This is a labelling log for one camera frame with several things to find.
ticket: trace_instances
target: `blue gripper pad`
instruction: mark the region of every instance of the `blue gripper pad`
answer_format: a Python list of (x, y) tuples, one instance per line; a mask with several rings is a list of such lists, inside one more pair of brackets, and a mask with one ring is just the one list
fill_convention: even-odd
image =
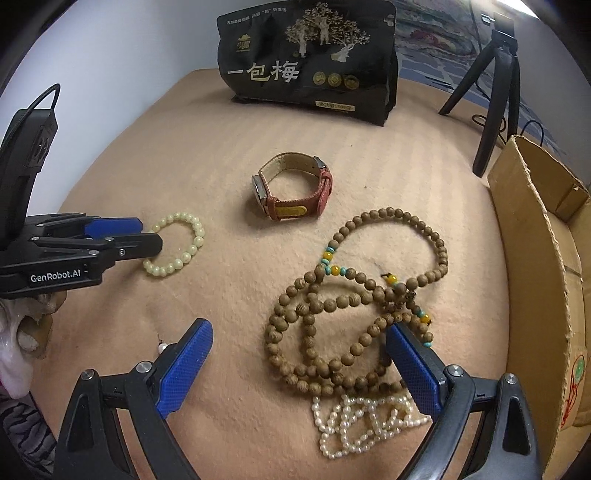
[(180, 409), (213, 345), (213, 327), (204, 320), (160, 381), (156, 408), (162, 418)]
[(85, 227), (85, 234), (98, 239), (106, 236), (137, 235), (144, 229), (138, 218), (99, 218)]
[[(418, 341), (417, 347), (427, 348), (420, 345)], [(443, 407), (439, 383), (396, 324), (392, 325), (386, 333), (386, 350), (406, 383), (419, 411), (423, 415), (431, 415), (435, 422)]]

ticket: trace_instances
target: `pearl necklace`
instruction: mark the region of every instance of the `pearl necklace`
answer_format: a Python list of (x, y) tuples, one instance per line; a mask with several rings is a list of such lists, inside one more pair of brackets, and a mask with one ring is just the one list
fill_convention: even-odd
[(205, 237), (205, 230), (199, 221), (199, 217), (191, 215), (190, 213), (177, 212), (174, 215), (168, 215), (166, 218), (163, 218), (158, 223), (156, 223), (156, 225), (154, 225), (148, 233), (158, 233), (160, 230), (162, 230), (162, 228), (175, 222), (188, 223), (191, 225), (193, 231), (195, 232), (195, 239), (193, 240), (193, 243), (189, 245), (187, 250), (180, 256), (180, 258), (175, 259), (174, 262), (169, 263), (165, 267), (158, 267), (150, 260), (145, 260), (144, 268), (148, 275), (164, 278), (179, 270), (182, 270), (182, 268), (191, 261), (193, 256), (195, 256), (198, 250), (203, 246), (203, 243), (205, 242), (203, 239), (203, 237)]
[[(405, 429), (428, 423), (431, 419), (429, 416), (421, 416), (417, 420), (411, 418), (415, 408), (410, 400), (410, 393), (393, 395), (379, 400), (343, 395), (341, 402), (334, 406), (325, 424), (320, 418), (320, 399), (313, 397), (312, 413), (314, 424), (321, 434), (319, 442), (321, 453), (329, 460), (343, 458), (350, 453), (365, 453), (376, 443), (394, 438)], [(385, 422), (382, 422), (376, 413), (376, 410), (382, 405), (392, 407), (389, 418)], [(357, 440), (350, 439), (349, 428), (365, 414), (368, 414), (372, 427), (361, 434)], [(331, 453), (327, 443), (333, 435), (340, 437), (342, 449)]]

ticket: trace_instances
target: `brown wooden bead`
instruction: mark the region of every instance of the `brown wooden bead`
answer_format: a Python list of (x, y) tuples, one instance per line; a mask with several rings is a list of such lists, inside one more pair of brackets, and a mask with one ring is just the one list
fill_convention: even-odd
[(373, 323), (368, 327), (368, 334), (372, 337), (372, 338), (377, 338), (379, 337), (379, 334), (382, 330), (379, 329), (379, 327)]
[(326, 313), (333, 313), (336, 310), (336, 302), (333, 299), (326, 299), (324, 301), (324, 311)]
[(308, 393), (308, 389), (310, 388), (306, 380), (300, 380), (295, 387), (300, 393)]
[(316, 346), (316, 339), (311, 336), (305, 336), (302, 338), (301, 344), (304, 346), (304, 348), (314, 348)]
[(339, 295), (336, 298), (336, 305), (340, 309), (347, 308), (349, 306), (349, 297), (347, 295)]
[(314, 269), (314, 275), (316, 276), (316, 283), (322, 283), (324, 277), (326, 276), (326, 270), (324, 269), (324, 264), (316, 265)]
[(295, 323), (297, 322), (298, 316), (295, 310), (286, 310), (285, 311), (285, 321), (287, 323)]
[(308, 392), (310, 392), (312, 395), (314, 395), (315, 397), (317, 397), (318, 395), (320, 395), (322, 393), (322, 387), (320, 386), (319, 383), (311, 383), (310, 386), (308, 387)]
[(316, 371), (320, 378), (330, 378), (330, 368), (326, 364), (321, 364), (316, 367)]
[(306, 325), (304, 327), (304, 333), (308, 336), (313, 337), (316, 335), (316, 327), (314, 325)]
[(352, 293), (349, 295), (349, 305), (352, 307), (358, 307), (361, 304), (361, 295), (358, 293)]
[(342, 385), (345, 376), (341, 372), (335, 372), (330, 376), (330, 381), (335, 385)]
[(358, 392), (365, 391), (368, 387), (368, 379), (366, 377), (357, 377), (355, 379), (355, 390)]
[(281, 350), (279, 349), (279, 345), (277, 345), (276, 343), (268, 343), (267, 352), (269, 352), (271, 355), (279, 355), (279, 352), (281, 352)]
[(418, 288), (418, 280), (411, 277), (406, 281), (406, 285), (409, 290), (416, 290)]
[(351, 352), (351, 355), (353, 356), (359, 356), (363, 353), (363, 345), (361, 345), (361, 343), (355, 342), (349, 348), (349, 352)]
[(353, 355), (351, 355), (350, 353), (344, 353), (343, 355), (341, 355), (340, 361), (344, 366), (350, 367), (355, 363), (355, 357), (353, 357)]
[(345, 388), (353, 388), (355, 386), (355, 377), (353, 375), (345, 375), (342, 385)]
[(370, 303), (372, 303), (374, 300), (374, 297), (372, 296), (372, 294), (366, 290), (364, 290), (363, 292), (361, 292), (361, 303), (363, 303), (363, 305), (369, 305)]
[(316, 275), (314, 272), (306, 272), (304, 274), (304, 280), (306, 283), (314, 283), (316, 281)]
[(429, 280), (427, 279), (427, 277), (425, 275), (419, 275), (417, 277), (417, 282), (418, 282), (419, 287), (424, 287), (425, 285), (427, 285), (429, 283)]
[(372, 342), (372, 336), (368, 333), (362, 333), (359, 335), (359, 343), (363, 346), (370, 346)]
[(368, 379), (368, 385), (371, 387), (372, 385), (377, 385), (379, 382), (378, 374), (375, 372), (368, 373), (365, 378)]
[(291, 375), (293, 373), (291, 365), (287, 362), (283, 362), (281, 364), (281, 366), (279, 367), (279, 373), (281, 374), (282, 377), (286, 377), (288, 375)]
[(306, 350), (306, 357), (313, 360), (314, 358), (318, 357), (318, 352), (316, 351), (315, 348), (308, 348)]
[(287, 293), (282, 293), (279, 295), (279, 305), (283, 307), (287, 307), (290, 304), (291, 298)]
[(310, 312), (311, 313), (321, 313), (324, 310), (324, 303), (320, 300), (312, 300), (310, 302)]
[(332, 397), (333, 393), (334, 389), (332, 385), (322, 385), (322, 392), (320, 393), (320, 395), (322, 395), (323, 397)]
[(329, 362), (329, 368), (331, 372), (338, 372), (341, 368), (343, 368), (343, 362), (341, 362), (338, 358), (333, 358)]
[(290, 374), (290, 375), (284, 377), (284, 381), (290, 387), (297, 385), (297, 383), (299, 382), (297, 375), (294, 375), (294, 374)]
[(304, 317), (302, 318), (302, 323), (304, 325), (314, 325), (315, 321), (316, 317), (314, 317), (314, 315), (312, 315), (311, 313), (309, 313), (308, 315), (304, 315)]
[(307, 303), (300, 303), (298, 304), (298, 306), (295, 308), (295, 312), (300, 316), (303, 317), (305, 315), (308, 315), (308, 312), (310, 311), (310, 307), (308, 307)]
[(386, 319), (382, 317), (376, 319), (374, 323), (379, 327), (380, 330), (384, 330), (388, 326)]
[(396, 283), (396, 285), (394, 285), (393, 290), (397, 296), (406, 295), (407, 286), (406, 286), (406, 284), (404, 284), (400, 281), (400, 282)]
[(279, 368), (281, 365), (283, 365), (283, 359), (278, 355), (272, 355), (269, 357), (269, 363), (274, 367)]

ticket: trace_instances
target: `gold emblem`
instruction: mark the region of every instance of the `gold emblem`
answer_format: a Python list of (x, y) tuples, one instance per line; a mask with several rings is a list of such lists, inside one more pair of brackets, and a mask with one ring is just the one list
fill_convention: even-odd
[(237, 51), (250, 51), (251, 50), (251, 38), (249, 35), (244, 34), (238, 39), (238, 50)]
[(326, 74), (324, 72), (316, 72), (314, 74), (314, 83), (316, 85), (323, 85), (326, 81)]
[(347, 75), (345, 77), (345, 86), (349, 90), (357, 90), (359, 88), (359, 79), (353, 75)]
[(343, 83), (343, 79), (338, 73), (331, 73), (329, 75), (329, 85), (331, 87), (339, 87)]

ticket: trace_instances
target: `metal screw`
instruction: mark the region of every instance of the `metal screw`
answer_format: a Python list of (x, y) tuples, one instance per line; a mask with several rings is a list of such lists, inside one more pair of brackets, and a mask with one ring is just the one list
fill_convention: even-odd
[(453, 377), (461, 377), (464, 374), (464, 370), (459, 365), (450, 365), (447, 370)]
[(138, 366), (135, 367), (135, 369), (141, 374), (146, 374), (150, 370), (152, 370), (152, 363), (151, 362), (140, 362), (140, 363), (138, 363)]
[(80, 378), (82, 380), (90, 380), (94, 376), (95, 376), (95, 371), (94, 370), (84, 370), (82, 372), (82, 374), (80, 375)]
[(515, 385), (517, 383), (517, 377), (514, 374), (506, 374), (505, 375), (505, 381), (509, 385)]

